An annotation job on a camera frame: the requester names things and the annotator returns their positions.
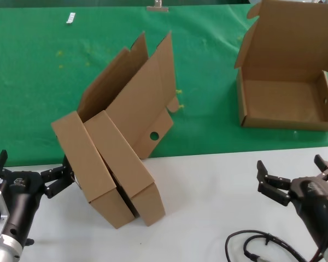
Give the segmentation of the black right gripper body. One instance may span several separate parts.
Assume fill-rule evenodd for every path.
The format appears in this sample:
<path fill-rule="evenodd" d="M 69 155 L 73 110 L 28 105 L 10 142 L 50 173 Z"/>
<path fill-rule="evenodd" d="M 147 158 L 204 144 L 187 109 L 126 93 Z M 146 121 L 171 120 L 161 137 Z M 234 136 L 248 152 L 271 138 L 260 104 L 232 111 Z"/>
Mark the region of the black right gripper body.
<path fill-rule="evenodd" d="M 328 182 L 318 177 L 301 177 L 291 181 L 291 202 L 315 244 L 328 247 Z"/>

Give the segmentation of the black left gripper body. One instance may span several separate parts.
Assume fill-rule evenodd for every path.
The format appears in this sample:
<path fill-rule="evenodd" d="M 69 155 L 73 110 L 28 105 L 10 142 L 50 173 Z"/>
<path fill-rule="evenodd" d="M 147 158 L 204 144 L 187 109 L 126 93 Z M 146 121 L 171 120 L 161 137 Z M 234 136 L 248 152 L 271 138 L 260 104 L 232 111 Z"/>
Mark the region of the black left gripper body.
<path fill-rule="evenodd" d="M 3 234 L 25 242 L 44 194 L 43 180 L 40 173 L 30 171 L 3 170 L 1 178 L 6 181 L 9 192 L 9 218 Z"/>

